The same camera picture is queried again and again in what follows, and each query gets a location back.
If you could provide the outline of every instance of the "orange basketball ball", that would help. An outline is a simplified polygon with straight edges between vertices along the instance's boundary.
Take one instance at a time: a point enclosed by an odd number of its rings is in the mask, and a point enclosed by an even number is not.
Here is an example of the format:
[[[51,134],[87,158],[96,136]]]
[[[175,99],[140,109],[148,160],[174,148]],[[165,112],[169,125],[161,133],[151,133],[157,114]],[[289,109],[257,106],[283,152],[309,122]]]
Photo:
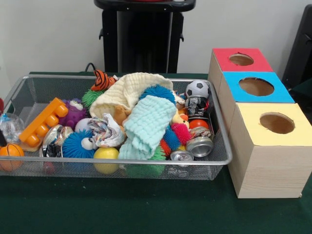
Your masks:
[[[0,148],[0,156],[16,156],[23,157],[24,151],[16,144],[7,144],[5,147]],[[0,171],[11,172],[16,170],[22,165],[22,161],[2,161],[0,160]]]
[[[190,122],[190,129],[204,127],[209,129],[208,123],[202,119],[194,119]]]

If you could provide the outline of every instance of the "purple squishy toy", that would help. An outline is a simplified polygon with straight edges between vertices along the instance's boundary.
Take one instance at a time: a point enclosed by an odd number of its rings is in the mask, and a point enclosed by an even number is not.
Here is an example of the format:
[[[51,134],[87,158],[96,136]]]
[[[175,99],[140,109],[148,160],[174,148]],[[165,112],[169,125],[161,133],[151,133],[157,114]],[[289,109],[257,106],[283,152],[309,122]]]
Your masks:
[[[62,100],[68,108],[67,116],[59,118],[59,124],[69,126],[75,129],[76,124],[83,118],[86,118],[87,111],[83,108],[81,101],[77,98],[73,100]]]

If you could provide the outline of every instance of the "orange building block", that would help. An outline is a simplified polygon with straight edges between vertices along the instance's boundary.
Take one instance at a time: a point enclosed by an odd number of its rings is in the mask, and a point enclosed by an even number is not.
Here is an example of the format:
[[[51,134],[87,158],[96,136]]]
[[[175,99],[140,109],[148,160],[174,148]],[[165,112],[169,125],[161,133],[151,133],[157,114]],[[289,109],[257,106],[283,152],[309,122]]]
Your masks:
[[[35,147],[40,143],[39,137],[43,138],[48,133],[50,127],[59,123],[58,117],[65,117],[68,109],[57,97],[27,126],[20,134],[21,142],[27,143],[30,147]]]

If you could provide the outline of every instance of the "yellow box top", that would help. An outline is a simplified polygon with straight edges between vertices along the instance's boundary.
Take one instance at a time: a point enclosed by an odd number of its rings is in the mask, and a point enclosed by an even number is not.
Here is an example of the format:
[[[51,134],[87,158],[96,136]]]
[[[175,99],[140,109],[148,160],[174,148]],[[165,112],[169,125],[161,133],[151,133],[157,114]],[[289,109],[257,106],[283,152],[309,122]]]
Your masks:
[[[297,103],[237,106],[254,145],[312,146],[312,126]]]

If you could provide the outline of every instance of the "cream knitted blanket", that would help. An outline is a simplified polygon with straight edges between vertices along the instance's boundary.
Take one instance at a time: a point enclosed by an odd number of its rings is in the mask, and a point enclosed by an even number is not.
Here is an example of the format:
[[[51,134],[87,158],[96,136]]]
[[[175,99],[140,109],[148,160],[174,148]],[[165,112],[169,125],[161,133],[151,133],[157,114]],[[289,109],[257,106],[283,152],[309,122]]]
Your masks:
[[[102,118],[103,114],[107,113],[114,116],[116,105],[122,105],[126,110],[132,110],[144,90],[157,84],[170,90],[173,89],[171,80],[158,74],[127,74],[93,102],[90,107],[90,115]]]

